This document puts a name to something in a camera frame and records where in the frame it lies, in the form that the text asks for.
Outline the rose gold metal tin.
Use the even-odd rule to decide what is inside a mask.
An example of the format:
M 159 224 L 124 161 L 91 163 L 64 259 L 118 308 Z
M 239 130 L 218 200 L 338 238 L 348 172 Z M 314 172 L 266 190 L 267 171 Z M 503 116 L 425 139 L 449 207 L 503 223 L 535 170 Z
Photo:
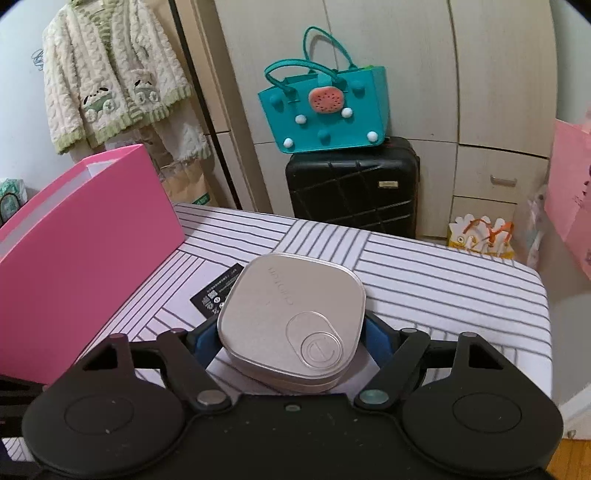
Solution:
M 348 268 L 271 253 L 239 274 L 217 332 L 247 376 L 280 390 L 322 393 L 349 369 L 365 313 L 365 287 Z

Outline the striped white tablecloth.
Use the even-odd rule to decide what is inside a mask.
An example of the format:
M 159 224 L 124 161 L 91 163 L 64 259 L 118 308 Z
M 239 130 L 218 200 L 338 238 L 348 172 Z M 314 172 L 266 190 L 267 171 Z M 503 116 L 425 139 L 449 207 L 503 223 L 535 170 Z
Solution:
M 419 240 L 271 214 L 175 204 L 183 242 L 140 278 L 112 316 L 76 344 L 71 328 L 48 329 L 1 316 L 1 355 L 37 355 L 39 334 L 68 367 L 111 333 L 152 340 L 192 329 L 205 315 L 192 298 L 235 265 L 282 252 L 329 261 L 363 282 L 367 307 L 396 329 L 416 328 L 436 340 L 473 331 L 515 364 L 542 391 L 552 389 L 552 339 L 546 290 L 532 269 Z

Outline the yellow orange paper bag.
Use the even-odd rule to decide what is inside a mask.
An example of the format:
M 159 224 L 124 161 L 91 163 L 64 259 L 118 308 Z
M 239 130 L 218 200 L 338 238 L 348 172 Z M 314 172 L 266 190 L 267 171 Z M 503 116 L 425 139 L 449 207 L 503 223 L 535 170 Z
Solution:
M 503 218 L 491 220 L 487 216 L 476 218 L 467 214 L 449 224 L 448 246 L 470 253 L 513 259 L 513 233 L 514 224 Z

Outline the pink storage box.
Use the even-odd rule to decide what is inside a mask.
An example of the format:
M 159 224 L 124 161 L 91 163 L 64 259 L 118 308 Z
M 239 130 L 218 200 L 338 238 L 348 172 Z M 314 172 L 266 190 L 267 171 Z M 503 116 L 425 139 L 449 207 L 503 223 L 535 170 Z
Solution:
M 87 157 L 1 228 L 1 372 L 48 384 L 183 242 L 147 150 Z

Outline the black suitcase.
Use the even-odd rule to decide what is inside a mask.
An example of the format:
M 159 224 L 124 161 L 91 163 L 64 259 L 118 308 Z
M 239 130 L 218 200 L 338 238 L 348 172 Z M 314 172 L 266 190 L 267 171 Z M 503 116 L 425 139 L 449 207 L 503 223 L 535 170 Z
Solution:
M 379 146 L 294 154 L 286 178 L 297 218 L 416 237 L 420 157 L 402 137 Z

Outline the teal felt handbag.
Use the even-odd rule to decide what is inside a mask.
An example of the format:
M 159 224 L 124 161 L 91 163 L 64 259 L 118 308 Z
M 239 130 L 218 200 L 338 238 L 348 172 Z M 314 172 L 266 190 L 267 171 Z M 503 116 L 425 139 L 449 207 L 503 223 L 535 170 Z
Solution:
M 341 51 L 345 70 L 311 60 L 308 34 L 315 32 Z M 390 103 L 383 66 L 359 67 L 328 31 L 304 30 L 301 58 L 273 62 L 264 69 L 270 87 L 259 92 L 273 139 L 280 152 L 310 153 L 382 144 Z

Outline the beige wardrobe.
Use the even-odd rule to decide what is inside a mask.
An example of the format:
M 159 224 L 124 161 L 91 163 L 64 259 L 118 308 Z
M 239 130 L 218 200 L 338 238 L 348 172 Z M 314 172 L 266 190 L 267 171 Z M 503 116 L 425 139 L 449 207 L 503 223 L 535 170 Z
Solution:
M 422 161 L 418 232 L 443 238 L 457 215 L 506 217 L 543 183 L 557 103 L 546 1 L 177 1 L 218 154 L 218 201 L 293 212 L 259 105 L 263 69 L 311 53 L 382 65 L 389 131 Z

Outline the cream knitted cardigan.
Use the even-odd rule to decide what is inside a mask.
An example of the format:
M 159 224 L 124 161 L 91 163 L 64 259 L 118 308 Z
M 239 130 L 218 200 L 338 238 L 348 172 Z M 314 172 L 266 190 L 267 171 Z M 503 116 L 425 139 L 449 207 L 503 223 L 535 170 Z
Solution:
M 143 1 L 68 1 L 42 34 L 45 106 L 58 154 L 151 127 L 175 162 L 211 154 L 192 88 Z

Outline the brown paper bag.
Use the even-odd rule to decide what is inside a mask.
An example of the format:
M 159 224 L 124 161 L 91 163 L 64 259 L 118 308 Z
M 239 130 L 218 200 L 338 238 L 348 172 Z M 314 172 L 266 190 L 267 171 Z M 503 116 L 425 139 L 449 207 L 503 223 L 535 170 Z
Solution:
M 198 149 L 190 149 L 190 155 L 175 160 L 155 134 L 150 150 L 152 163 L 168 198 L 176 203 L 216 206 L 213 189 L 204 172 L 204 160 L 211 158 L 211 148 L 204 134 L 197 134 Z

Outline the pink shopping bag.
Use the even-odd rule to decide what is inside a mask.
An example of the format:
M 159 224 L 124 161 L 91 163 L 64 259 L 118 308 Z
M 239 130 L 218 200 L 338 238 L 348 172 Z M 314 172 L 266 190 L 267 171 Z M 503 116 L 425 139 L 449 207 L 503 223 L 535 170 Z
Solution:
M 590 277 L 590 129 L 556 119 L 545 211 Z

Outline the black phone battery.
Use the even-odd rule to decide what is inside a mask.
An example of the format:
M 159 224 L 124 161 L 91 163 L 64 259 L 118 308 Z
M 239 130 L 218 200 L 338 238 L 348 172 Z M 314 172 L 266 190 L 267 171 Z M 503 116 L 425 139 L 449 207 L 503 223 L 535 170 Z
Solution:
M 190 298 L 191 304 L 197 308 L 205 320 L 221 312 L 221 308 L 242 270 L 242 265 L 238 263 L 232 265 Z

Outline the clear plastic bag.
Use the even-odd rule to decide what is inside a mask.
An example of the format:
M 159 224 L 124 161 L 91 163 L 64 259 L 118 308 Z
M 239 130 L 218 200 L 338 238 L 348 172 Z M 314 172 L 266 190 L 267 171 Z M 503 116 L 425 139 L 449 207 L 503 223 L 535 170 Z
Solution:
M 547 186 L 542 185 L 527 201 L 528 215 L 525 231 L 526 265 L 534 270 L 538 268 L 541 243 L 546 233 L 546 194 Z

